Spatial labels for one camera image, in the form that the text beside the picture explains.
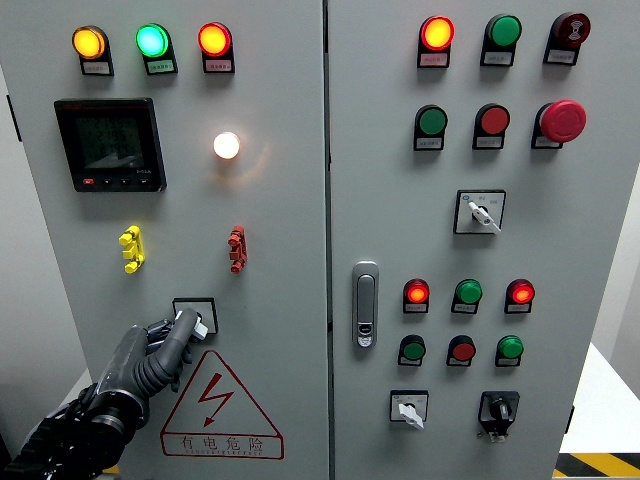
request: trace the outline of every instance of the yellow indicator light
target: yellow indicator light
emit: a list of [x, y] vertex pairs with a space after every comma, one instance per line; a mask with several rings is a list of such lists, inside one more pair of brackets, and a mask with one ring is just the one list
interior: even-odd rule
[[231, 34], [221, 23], [208, 23], [200, 29], [198, 43], [205, 54], [219, 57], [231, 47]]
[[73, 32], [73, 48], [85, 60], [102, 56], [106, 44], [104, 33], [97, 27], [80, 27]]
[[422, 28], [422, 42], [431, 50], [444, 50], [453, 40], [453, 23], [447, 17], [431, 17]]
[[220, 158], [231, 160], [240, 151], [240, 139], [235, 133], [222, 132], [213, 141], [213, 151]]

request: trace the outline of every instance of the red indicator light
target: red indicator light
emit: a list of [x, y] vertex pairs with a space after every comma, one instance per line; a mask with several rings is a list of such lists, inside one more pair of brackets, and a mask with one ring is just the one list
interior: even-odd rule
[[453, 349], [453, 358], [460, 362], [471, 360], [476, 354], [476, 347], [470, 343], [461, 343]]
[[420, 39], [429, 50], [446, 50], [453, 41], [453, 22], [447, 17], [429, 17], [420, 31]]
[[198, 43], [210, 57], [220, 57], [231, 48], [231, 33], [221, 23], [207, 23], [198, 32]]
[[575, 140], [587, 124], [587, 112], [575, 100], [558, 100], [540, 116], [540, 130], [552, 142]]
[[491, 107], [482, 115], [480, 125], [489, 135], [502, 133], [509, 126], [509, 113], [502, 107]]
[[514, 303], [524, 305], [531, 303], [536, 291], [528, 280], [514, 280], [507, 288], [507, 295]]
[[591, 33], [591, 22], [584, 13], [565, 13], [551, 27], [554, 37], [565, 48], [578, 48]]
[[424, 303], [429, 298], [429, 285], [419, 278], [410, 280], [404, 286], [404, 296], [410, 303]]

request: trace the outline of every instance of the white indicator light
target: white indicator light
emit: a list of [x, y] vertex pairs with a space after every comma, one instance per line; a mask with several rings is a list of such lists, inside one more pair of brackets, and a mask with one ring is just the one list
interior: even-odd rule
[[240, 140], [235, 133], [222, 132], [213, 141], [213, 151], [220, 158], [231, 160], [240, 151]]

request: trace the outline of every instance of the robotic arm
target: robotic arm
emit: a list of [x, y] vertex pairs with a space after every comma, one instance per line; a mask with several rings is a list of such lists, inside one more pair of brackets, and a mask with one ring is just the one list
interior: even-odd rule
[[191, 309], [173, 322], [133, 326], [120, 341], [97, 383], [45, 418], [2, 478], [85, 480], [115, 465], [135, 431], [149, 419], [149, 398], [167, 385], [178, 391], [188, 342], [207, 328]]

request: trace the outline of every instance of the green indicator light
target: green indicator light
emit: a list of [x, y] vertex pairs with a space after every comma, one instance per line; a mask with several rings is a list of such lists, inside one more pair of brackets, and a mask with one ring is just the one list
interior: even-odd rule
[[476, 280], [463, 280], [456, 287], [456, 297], [462, 303], [473, 305], [482, 298], [482, 287]]
[[169, 48], [169, 35], [160, 25], [150, 23], [138, 29], [136, 43], [143, 55], [161, 57]]
[[410, 343], [403, 349], [403, 353], [405, 358], [409, 360], [420, 360], [424, 357], [426, 350], [424, 346], [419, 343]]
[[489, 37], [496, 45], [508, 47], [513, 45], [522, 34], [520, 20], [511, 15], [494, 17], [490, 22]]
[[498, 352], [505, 358], [518, 358], [524, 352], [524, 345], [519, 337], [509, 335], [498, 343]]
[[447, 117], [438, 108], [430, 108], [420, 117], [420, 130], [427, 135], [436, 135], [444, 130], [447, 125]]

